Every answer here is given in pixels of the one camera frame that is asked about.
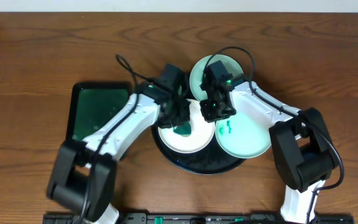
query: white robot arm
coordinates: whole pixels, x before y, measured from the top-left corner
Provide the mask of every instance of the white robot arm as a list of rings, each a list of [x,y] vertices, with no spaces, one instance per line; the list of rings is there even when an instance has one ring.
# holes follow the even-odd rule
[[[263,90],[261,90],[255,82],[252,82],[252,86],[258,91],[265,99],[274,103],[278,107],[283,107],[285,110],[290,111],[293,114],[298,114],[300,109],[288,106],[274,97],[270,96]],[[256,95],[252,94],[249,88],[249,82],[244,82],[236,86],[230,92],[230,99],[233,107],[237,112],[244,113],[250,116],[253,120],[257,121],[264,129],[269,129],[279,121],[288,121],[292,119],[291,116],[281,113],[270,105],[266,104]],[[298,134],[295,139],[300,139],[301,136]],[[313,190],[317,187],[322,187],[325,180],[319,180],[316,183],[308,187],[304,192],[299,190],[293,190],[289,186],[285,187],[285,199],[284,204],[281,207],[280,213],[285,221],[294,223],[304,223],[307,219],[306,214],[308,213],[311,198],[313,196]],[[310,213],[310,221],[314,218],[314,206],[316,200],[313,203]]]
[[[136,97],[135,93],[132,94],[125,107],[117,115],[94,134],[84,138],[83,141],[87,142],[88,149],[96,151],[103,136],[134,107]],[[119,161],[132,142],[158,120],[159,114],[160,105],[156,104],[153,98],[139,94],[135,111],[109,135],[99,154],[108,153],[114,160]]]

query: wood grain surface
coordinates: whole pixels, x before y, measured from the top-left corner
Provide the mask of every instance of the wood grain surface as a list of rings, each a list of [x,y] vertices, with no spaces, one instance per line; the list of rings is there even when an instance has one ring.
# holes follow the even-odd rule
[[[190,71],[227,45],[254,54],[266,92],[322,112],[346,176],[319,195],[316,210],[351,213],[358,223],[358,14],[282,13],[0,13],[0,223],[40,223],[46,211],[64,211],[45,189],[76,82],[131,80],[116,53],[157,76],[166,63]],[[245,55],[227,54],[249,69]],[[113,204],[160,213],[278,211],[284,190],[271,150],[225,174],[196,175],[164,159],[148,129],[119,164]]]

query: green object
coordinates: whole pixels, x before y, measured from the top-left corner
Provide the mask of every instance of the green object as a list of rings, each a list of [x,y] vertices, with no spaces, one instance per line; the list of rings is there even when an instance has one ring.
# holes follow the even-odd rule
[[[128,102],[125,89],[84,89],[78,95],[73,139],[82,140],[111,120]]]
[[[155,217],[154,218],[154,224],[162,224],[163,218],[162,217]]]
[[[226,126],[229,128],[229,134],[231,134],[230,121],[227,121],[227,122],[226,122]]]
[[[180,134],[183,137],[188,137],[191,135],[191,125],[190,122],[185,122],[184,125],[176,126],[173,128],[173,132]]]

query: mint green plate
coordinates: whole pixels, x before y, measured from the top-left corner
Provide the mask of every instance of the mint green plate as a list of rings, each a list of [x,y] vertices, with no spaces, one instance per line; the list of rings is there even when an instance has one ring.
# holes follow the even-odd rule
[[[240,112],[217,121],[215,135],[223,150],[242,159],[257,157],[271,145],[269,131]]]

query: white plate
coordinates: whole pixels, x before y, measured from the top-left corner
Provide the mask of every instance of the white plate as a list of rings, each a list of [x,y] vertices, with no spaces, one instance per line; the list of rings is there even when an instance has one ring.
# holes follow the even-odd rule
[[[193,153],[202,150],[215,133],[215,123],[207,123],[204,120],[199,101],[187,100],[190,101],[191,126],[191,134],[188,137],[174,133],[173,128],[158,128],[158,134],[164,144],[180,153]]]
[[[205,64],[210,58],[210,56],[212,55],[209,55],[199,60],[190,73],[190,90],[193,96],[198,101],[206,100],[208,98],[206,92],[201,90],[200,85],[201,85],[201,77],[203,76]],[[233,58],[230,58],[229,56],[226,55],[215,55],[215,57],[211,59],[209,64],[217,62],[218,60],[221,60],[223,62],[223,65],[226,67],[227,71],[233,75],[233,77],[239,77],[244,73],[242,71],[241,66]]]
[[[238,158],[257,157],[271,145],[269,131],[240,112],[228,119],[217,121],[215,133],[223,150]]]

